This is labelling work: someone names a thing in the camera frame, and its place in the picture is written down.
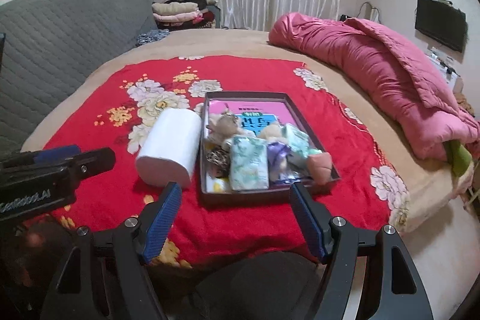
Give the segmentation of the left hand painted nails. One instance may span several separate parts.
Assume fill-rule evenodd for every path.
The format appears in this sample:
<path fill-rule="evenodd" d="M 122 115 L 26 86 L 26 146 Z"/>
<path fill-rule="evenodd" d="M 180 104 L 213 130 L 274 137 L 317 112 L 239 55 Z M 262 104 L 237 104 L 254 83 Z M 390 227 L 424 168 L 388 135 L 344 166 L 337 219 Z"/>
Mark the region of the left hand painted nails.
<path fill-rule="evenodd" d="M 36 222 L 14 241 L 11 271 L 14 280 L 27 288 L 48 288 L 72 232 L 51 219 Z"/>

